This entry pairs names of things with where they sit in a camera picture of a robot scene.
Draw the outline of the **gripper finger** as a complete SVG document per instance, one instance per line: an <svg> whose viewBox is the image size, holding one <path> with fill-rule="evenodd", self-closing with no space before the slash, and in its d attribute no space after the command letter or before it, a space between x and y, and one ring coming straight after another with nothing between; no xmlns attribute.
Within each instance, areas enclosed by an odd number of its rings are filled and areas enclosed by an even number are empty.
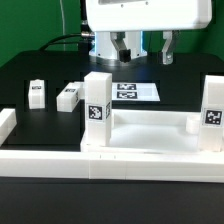
<svg viewBox="0 0 224 224"><path fill-rule="evenodd" d="M124 42L124 32L111 32L110 39L117 51L117 58L120 62L127 63L131 60L131 50L126 47Z"/></svg>
<svg viewBox="0 0 224 224"><path fill-rule="evenodd" d="M163 32L164 45L160 53L161 63L163 65L170 65L173 63L173 52L176 48L178 37L178 30Z"/></svg>

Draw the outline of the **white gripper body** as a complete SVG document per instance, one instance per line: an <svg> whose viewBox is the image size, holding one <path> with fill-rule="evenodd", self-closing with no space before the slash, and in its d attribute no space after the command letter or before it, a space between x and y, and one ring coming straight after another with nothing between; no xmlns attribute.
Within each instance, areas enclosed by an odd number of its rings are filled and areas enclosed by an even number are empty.
<svg viewBox="0 0 224 224"><path fill-rule="evenodd" d="M94 32L167 31L205 28L211 0L86 0Z"/></svg>

